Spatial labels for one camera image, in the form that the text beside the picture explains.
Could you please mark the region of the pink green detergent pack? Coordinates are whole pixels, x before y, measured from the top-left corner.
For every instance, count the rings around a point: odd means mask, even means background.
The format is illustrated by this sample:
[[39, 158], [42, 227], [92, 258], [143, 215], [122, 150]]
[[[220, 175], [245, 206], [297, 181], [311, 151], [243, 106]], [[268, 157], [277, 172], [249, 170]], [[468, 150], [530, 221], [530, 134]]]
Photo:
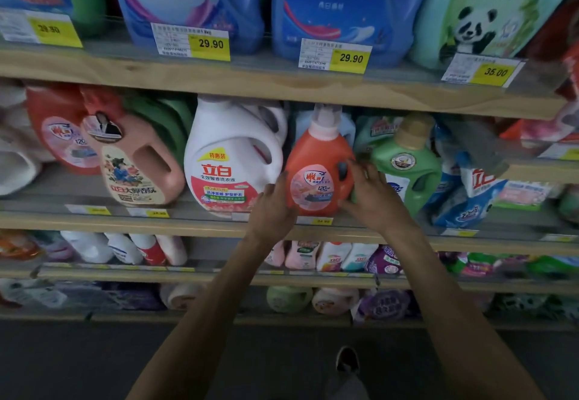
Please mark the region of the pink green detergent pack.
[[493, 207], [539, 211], [553, 187], [550, 183], [508, 180]]

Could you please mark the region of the dark green detergent jug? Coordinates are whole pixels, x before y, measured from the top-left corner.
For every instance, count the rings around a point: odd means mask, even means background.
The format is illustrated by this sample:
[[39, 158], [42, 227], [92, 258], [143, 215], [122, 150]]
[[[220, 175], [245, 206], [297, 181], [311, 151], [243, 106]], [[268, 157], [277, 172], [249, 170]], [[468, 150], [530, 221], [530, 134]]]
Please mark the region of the dark green detergent jug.
[[122, 95], [124, 108], [146, 120], [184, 168], [186, 144], [193, 125], [197, 101], [189, 95]]

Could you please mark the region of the orange detergent pouch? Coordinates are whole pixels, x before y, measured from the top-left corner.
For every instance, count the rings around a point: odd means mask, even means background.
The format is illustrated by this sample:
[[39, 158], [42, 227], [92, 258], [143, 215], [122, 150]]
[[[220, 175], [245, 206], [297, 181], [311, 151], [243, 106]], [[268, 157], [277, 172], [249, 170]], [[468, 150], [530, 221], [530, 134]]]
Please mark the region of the orange detergent pouch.
[[41, 248], [25, 231], [0, 229], [0, 259], [26, 261], [41, 253]]

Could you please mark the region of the lilac detergent pouch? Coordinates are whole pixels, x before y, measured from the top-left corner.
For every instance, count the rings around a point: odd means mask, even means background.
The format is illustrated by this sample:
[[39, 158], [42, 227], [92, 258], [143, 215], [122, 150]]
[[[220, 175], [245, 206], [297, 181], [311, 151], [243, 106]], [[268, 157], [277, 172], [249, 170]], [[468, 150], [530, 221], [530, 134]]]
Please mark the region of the lilac detergent pouch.
[[75, 250], [59, 231], [29, 230], [29, 234], [50, 260], [63, 262], [74, 258]]

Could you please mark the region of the person's leg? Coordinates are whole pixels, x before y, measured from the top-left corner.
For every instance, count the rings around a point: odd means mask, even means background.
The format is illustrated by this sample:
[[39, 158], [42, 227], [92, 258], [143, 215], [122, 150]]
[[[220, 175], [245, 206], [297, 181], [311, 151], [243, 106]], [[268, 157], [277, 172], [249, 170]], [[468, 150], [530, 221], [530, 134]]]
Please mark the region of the person's leg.
[[325, 385], [324, 400], [370, 400], [370, 397], [357, 373], [336, 371]]

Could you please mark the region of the white yellow price tag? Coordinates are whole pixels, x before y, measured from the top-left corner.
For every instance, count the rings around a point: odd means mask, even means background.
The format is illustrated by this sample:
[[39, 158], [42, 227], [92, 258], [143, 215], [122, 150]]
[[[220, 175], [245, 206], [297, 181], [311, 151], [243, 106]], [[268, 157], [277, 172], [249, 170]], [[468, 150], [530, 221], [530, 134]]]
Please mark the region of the white yellow price tag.
[[362, 75], [366, 71], [372, 46], [303, 38], [298, 67]]
[[229, 32], [151, 23], [159, 55], [230, 62]]
[[526, 63], [525, 59], [456, 53], [441, 81], [509, 88]]
[[68, 15], [0, 8], [0, 34], [10, 43], [83, 49]]

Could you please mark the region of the small white bottle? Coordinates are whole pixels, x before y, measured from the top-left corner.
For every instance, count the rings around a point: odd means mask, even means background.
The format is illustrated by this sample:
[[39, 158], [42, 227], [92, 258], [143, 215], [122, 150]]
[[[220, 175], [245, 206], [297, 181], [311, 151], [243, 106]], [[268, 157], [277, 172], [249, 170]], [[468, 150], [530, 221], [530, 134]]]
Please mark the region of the small white bottle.
[[75, 249], [85, 263], [107, 264], [114, 253], [103, 233], [61, 230], [60, 235]]

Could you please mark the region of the white bottle teal label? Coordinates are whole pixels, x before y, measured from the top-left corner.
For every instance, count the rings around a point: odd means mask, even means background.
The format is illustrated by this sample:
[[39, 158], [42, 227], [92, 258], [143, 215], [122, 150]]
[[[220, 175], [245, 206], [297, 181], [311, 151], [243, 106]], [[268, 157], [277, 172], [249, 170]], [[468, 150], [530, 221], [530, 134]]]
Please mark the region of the white bottle teal label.
[[352, 243], [352, 248], [341, 264], [342, 272], [363, 272], [370, 257], [380, 244]]

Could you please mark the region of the pink round bottle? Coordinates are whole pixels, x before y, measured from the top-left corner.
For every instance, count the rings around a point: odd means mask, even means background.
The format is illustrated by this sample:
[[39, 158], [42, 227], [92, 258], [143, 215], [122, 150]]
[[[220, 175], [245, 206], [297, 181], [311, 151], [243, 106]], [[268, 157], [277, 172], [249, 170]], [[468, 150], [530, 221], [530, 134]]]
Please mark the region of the pink round bottle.
[[359, 301], [359, 290], [348, 287], [321, 287], [312, 298], [313, 308], [322, 315], [341, 316], [349, 312]]

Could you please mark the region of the orange detergent bottle white cap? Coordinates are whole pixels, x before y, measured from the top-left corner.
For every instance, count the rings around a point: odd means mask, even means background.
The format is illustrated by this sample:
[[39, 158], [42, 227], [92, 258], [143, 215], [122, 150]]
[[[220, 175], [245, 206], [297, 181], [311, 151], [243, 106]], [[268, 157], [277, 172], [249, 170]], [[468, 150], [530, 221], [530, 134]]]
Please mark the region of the orange detergent bottle white cap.
[[286, 201], [300, 217], [332, 217], [350, 197], [354, 153], [340, 134], [342, 106], [316, 103], [308, 128], [286, 161]]

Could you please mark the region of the large white detergent jug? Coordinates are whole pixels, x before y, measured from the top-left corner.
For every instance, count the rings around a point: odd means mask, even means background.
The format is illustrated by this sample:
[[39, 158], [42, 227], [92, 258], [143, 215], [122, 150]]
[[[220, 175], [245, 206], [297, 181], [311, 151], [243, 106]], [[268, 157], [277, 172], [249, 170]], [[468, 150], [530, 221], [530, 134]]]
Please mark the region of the large white detergent jug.
[[250, 212], [284, 166], [287, 117], [279, 101], [198, 94], [184, 173], [195, 200], [221, 218]]

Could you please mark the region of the light green round bottle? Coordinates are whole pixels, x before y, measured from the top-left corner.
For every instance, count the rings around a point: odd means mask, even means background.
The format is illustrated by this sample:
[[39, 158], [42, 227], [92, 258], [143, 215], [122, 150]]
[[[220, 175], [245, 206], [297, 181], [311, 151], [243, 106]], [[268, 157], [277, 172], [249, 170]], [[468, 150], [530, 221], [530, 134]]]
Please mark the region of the light green round bottle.
[[312, 287], [268, 287], [267, 305], [279, 314], [297, 314], [308, 307], [313, 298]]

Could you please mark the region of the red detergent bottle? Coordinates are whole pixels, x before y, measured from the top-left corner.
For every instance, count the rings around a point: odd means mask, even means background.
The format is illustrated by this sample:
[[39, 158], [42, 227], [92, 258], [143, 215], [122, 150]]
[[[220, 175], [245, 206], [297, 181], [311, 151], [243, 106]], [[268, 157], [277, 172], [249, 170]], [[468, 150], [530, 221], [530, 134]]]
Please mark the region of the red detergent bottle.
[[98, 154], [82, 136], [88, 114], [81, 90], [72, 83], [25, 84], [25, 107], [41, 144], [78, 175], [99, 175]]

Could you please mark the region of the person's right hand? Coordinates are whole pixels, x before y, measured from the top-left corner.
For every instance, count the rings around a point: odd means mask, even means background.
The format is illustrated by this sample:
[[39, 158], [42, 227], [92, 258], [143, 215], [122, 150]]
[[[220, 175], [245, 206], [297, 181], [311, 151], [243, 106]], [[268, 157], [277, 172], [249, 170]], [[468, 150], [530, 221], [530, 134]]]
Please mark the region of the person's right hand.
[[385, 175], [372, 163], [349, 159], [347, 168], [354, 181], [351, 199], [347, 200], [363, 208], [363, 220], [358, 221], [379, 233], [388, 243], [394, 235], [418, 228]]

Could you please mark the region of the white bottle blue label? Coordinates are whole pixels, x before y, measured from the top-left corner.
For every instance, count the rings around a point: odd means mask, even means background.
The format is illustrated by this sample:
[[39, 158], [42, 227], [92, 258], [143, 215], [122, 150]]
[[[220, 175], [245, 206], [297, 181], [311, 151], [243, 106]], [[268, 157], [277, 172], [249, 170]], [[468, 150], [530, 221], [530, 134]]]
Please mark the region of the white bottle blue label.
[[113, 254], [125, 265], [141, 265], [143, 254], [136, 244], [123, 233], [104, 233]]

